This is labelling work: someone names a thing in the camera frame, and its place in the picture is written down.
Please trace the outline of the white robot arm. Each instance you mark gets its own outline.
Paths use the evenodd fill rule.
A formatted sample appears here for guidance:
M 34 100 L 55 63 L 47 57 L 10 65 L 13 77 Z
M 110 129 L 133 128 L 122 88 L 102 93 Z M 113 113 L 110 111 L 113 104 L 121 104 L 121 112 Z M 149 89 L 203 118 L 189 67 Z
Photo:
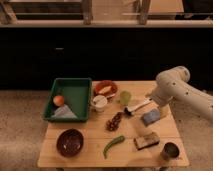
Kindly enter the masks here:
M 213 122 L 213 96 L 190 86 L 189 79 L 190 72 L 184 66 L 162 71 L 156 76 L 157 86 L 150 97 L 159 106 L 165 106 L 172 98 L 178 99 Z

